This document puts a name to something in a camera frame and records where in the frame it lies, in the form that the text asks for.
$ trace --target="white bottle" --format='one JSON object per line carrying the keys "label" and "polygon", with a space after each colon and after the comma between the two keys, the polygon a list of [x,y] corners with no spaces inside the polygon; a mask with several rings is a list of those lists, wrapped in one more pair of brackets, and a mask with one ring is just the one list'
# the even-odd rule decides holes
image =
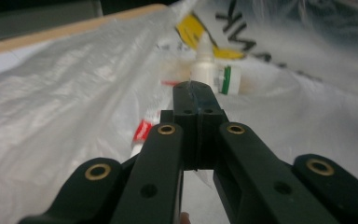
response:
{"label": "white bottle", "polygon": [[209,85],[213,93],[219,91],[219,66],[214,62],[213,45],[208,33],[203,33],[197,46],[196,61],[191,65],[190,79]]}

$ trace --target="white plastic bag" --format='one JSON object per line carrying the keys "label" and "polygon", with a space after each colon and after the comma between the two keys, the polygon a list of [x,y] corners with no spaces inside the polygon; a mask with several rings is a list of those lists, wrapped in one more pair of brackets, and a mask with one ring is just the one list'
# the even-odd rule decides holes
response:
{"label": "white plastic bag", "polygon": [[220,48],[245,52],[358,95],[352,0],[211,0],[194,8]]}
{"label": "white plastic bag", "polygon": [[[112,21],[0,74],[0,223],[46,211],[82,162],[130,156],[147,108],[172,99],[161,80],[188,75],[195,54],[173,27],[193,5]],[[252,57],[222,63],[241,67],[248,83],[246,95],[217,95],[230,120],[252,127],[284,161],[317,153],[358,177],[358,94]],[[192,173],[183,210],[193,223],[227,223],[215,189]]]}

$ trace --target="wooden edge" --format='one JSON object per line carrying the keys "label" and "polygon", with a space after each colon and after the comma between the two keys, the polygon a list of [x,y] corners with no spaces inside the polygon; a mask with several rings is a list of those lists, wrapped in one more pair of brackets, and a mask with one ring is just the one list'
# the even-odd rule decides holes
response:
{"label": "wooden edge", "polygon": [[0,52],[29,46],[32,44],[40,43],[50,39],[55,39],[58,37],[79,34],[85,31],[96,29],[100,27],[102,24],[107,23],[112,19],[122,19],[122,20],[131,19],[148,13],[162,10],[163,8],[166,8],[166,6],[162,4],[153,4],[146,7],[137,7],[135,9],[118,12],[106,17],[96,18],[87,21],[80,21],[80,22],[60,26],[57,28],[53,28],[51,30],[46,30],[42,32],[33,33],[30,35],[23,35],[19,37],[10,38],[7,40],[2,40],[0,41]]}

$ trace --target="screw hole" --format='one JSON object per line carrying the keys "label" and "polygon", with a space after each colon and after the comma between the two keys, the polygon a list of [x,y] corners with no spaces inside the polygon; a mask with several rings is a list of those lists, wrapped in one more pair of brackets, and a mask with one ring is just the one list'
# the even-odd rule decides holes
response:
{"label": "screw hole", "polygon": [[94,164],[85,173],[88,180],[101,180],[109,175],[111,168],[108,164]]}
{"label": "screw hole", "polygon": [[144,198],[153,198],[157,194],[157,187],[152,184],[144,185],[141,188],[141,196]]}
{"label": "screw hole", "polygon": [[292,193],[292,188],[290,188],[290,186],[288,186],[286,183],[283,182],[275,182],[274,189],[278,191],[280,194],[284,194],[284,195]]}
{"label": "screw hole", "polygon": [[333,175],[334,168],[327,162],[317,160],[317,159],[309,159],[307,161],[307,167],[312,170],[312,172],[318,175]]}
{"label": "screw hole", "polygon": [[227,127],[227,130],[230,133],[234,133],[234,134],[245,133],[245,130],[241,126],[238,126],[238,125],[230,125],[230,126]]}
{"label": "screw hole", "polygon": [[161,134],[172,134],[175,132],[175,127],[172,125],[162,125],[158,128],[158,132]]}

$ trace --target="yellow label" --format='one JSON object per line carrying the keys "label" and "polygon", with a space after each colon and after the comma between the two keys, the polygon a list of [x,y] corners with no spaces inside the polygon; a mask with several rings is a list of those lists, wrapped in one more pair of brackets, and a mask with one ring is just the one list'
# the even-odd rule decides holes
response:
{"label": "yellow label", "polygon": [[[200,20],[192,14],[186,16],[177,24],[176,29],[182,40],[192,49],[197,49],[202,34],[208,32]],[[221,59],[241,59],[245,57],[245,53],[236,49],[220,49],[215,42],[213,42],[213,54],[215,58]]]}

